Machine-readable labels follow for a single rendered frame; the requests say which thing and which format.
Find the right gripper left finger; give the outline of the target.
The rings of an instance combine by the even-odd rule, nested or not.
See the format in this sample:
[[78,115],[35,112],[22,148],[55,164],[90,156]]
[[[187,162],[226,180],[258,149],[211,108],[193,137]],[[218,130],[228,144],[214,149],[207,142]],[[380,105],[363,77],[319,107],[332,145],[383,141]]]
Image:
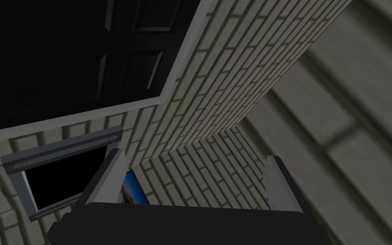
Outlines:
[[91,202],[117,203],[126,172],[127,163],[124,150],[113,148],[74,207],[81,208]]

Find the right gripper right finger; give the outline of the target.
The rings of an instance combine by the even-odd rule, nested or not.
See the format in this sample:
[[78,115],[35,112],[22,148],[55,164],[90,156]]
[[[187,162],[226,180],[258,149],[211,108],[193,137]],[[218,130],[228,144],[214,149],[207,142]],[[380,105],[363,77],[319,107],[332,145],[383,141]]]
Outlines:
[[272,210],[309,213],[309,207],[279,156],[267,156],[263,184]]

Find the blue picture on wall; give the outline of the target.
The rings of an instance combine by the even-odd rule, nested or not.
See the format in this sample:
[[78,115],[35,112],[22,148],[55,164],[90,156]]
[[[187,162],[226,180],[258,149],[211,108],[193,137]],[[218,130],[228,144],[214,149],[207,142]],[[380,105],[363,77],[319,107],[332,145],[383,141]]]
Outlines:
[[149,205],[148,199],[133,170],[128,171],[125,175],[119,199],[123,204]]

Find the black panelled door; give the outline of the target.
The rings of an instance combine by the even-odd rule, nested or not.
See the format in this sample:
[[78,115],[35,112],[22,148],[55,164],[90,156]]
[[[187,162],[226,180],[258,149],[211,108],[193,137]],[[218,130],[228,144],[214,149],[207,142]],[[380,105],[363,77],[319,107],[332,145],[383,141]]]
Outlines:
[[159,97],[201,0],[0,0],[0,129]]

